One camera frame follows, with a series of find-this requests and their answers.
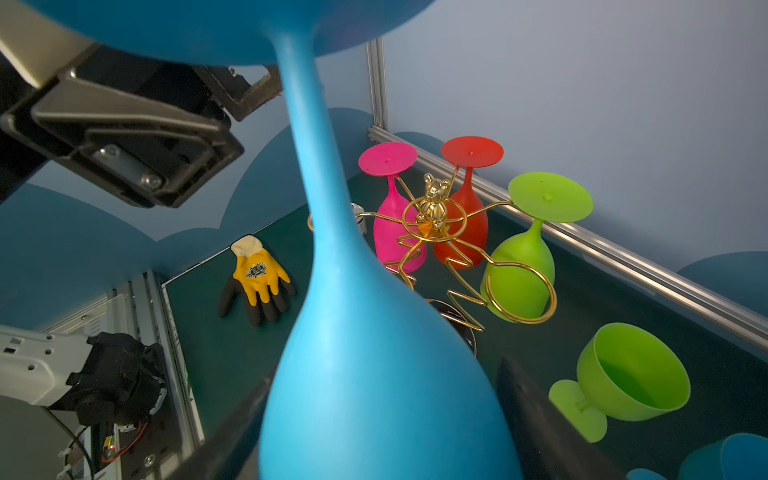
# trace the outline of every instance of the work glove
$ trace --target work glove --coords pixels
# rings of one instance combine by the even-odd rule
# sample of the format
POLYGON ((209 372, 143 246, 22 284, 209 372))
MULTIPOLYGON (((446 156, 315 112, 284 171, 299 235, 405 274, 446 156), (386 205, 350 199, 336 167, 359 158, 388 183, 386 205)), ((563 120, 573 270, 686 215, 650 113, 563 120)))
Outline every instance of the work glove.
POLYGON ((288 310, 281 293, 296 295, 288 274, 253 235, 233 243, 231 250, 237 255, 237 268, 221 293, 219 316, 226 316, 237 294, 244 293, 243 304, 251 325, 259 326, 262 316, 277 321, 288 310))

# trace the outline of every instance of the green mat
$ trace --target green mat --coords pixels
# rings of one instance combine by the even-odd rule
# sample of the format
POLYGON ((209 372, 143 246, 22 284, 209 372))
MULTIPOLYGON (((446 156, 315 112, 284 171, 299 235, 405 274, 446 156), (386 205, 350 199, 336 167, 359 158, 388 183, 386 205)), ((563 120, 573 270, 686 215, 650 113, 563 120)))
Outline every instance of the green mat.
MULTIPOLYGON (((402 175, 414 192, 418 171, 402 175)), ((349 182, 355 203, 376 210, 387 193, 386 179, 360 174, 349 182)), ((226 251, 167 284, 167 294, 194 390, 200 420, 210 435, 240 398, 278 362, 302 305, 312 266, 312 234, 302 207, 261 230, 257 236, 283 265, 298 294, 290 311, 275 324, 252 327, 238 300, 230 315, 217 314, 219 295, 235 267, 226 251)), ((372 220, 368 220, 372 232, 372 220)), ((500 214, 489 213, 488 251, 524 230, 500 214)), ((367 237, 372 246, 373 238, 367 237)), ((510 324, 486 308, 467 306, 487 331, 477 334, 478 361, 494 378, 502 355, 510 355, 544 392, 560 379, 576 379, 576 361, 598 328, 606 323, 637 325, 663 340, 685 365, 691 381, 689 403, 681 410, 645 422, 608 420, 598 447, 625 472, 650 468, 676 478, 693 450, 736 432, 768 436, 768 365, 683 316, 656 303, 620 280, 550 243, 557 267, 558 311, 538 326, 510 324)), ((464 271, 479 286, 483 267, 464 271)), ((417 270, 416 290, 448 302, 448 288, 461 289, 429 252, 417 270)))

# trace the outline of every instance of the screw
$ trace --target screw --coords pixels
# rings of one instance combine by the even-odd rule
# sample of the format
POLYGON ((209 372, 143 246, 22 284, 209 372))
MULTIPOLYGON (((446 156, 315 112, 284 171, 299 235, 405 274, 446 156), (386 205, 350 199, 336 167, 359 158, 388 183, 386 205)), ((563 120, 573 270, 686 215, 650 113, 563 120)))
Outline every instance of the screw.
POLYGON ((114 160, 120 155, 120 147, 114 144, 104 145, 98 153, 106 160, 114 160))
POLYGON ((144 174, 139 180, 142 187, 145 187, 149 191, 157 190, 160 185, 163 184, 163 179, 156 174, 144 174))

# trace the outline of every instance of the aluminum frame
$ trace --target aluminum frame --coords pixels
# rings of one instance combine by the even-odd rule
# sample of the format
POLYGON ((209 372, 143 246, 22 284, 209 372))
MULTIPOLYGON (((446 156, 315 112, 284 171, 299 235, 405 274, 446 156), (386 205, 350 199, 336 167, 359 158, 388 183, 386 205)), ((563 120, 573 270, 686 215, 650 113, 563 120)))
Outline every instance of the aluminum frame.
MULTIPOLYGON (((378 143, 402 142, 410 144, 388 131, 386 81, 384 78, 384 45, 381 38, 368 43, 368 68, 371 78, 371 98, 374 125, 369 137, 378 143)), ((433 173, 450 177, 454 166, 442 158, 419 147, 417 164, 433 173)), ((464 173, 456 177, 457 184, 464 183, 464 173)), ((472 188, 481 199, 488 202, 509 201, 509 193, 479 177, 474 177, 472 188)), ((512 216, 532 223, 532 218, 516 207, 503 207, 512 216)), ((542 230, 566 246, 596 260, 623 278, 640 285, 695 313, 708 322, 724 328, 768 352, 768 319, 721 295, 663 268, 616 243, 591 231, 570 223, 545 222, 542 230)))

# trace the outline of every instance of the orange object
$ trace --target orange object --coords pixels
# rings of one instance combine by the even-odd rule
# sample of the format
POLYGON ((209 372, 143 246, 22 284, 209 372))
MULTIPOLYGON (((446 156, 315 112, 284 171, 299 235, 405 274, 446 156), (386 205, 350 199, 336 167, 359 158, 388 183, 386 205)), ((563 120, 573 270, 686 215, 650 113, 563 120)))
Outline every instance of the orange object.
MULTIPOLYGON (((497 142, 484 137, 459 137, 445 142, 442 146, 442 156, 456 167, 465 167, 466 175, 462 187, 451 197, 462 206, 467 214, 484 207, 482 200, 472 189, 472 172, 475 168, 490 167, 497 164, 504 157, 504 148, 497 142)), ((448 204, 448 218, 459 218, 458 209, 448 204)), ((455 233, 461 226, 460 222, 452 223, 449 233, 455 233)), ((485 212, 470 217, 464 233, 458 238, 485 250, 488 242, 488 215, 485 212)), ((473 266, 478 266, 483 257, 480 253, 467 247, 455 245, 470 260, 473 266)), ((447 243, 435 244, 435 256, 443 263, 448 257, 460 259, 458 254, 447 243)), ((457 270, 466 270, 467 267, 455 265, 457 270)))

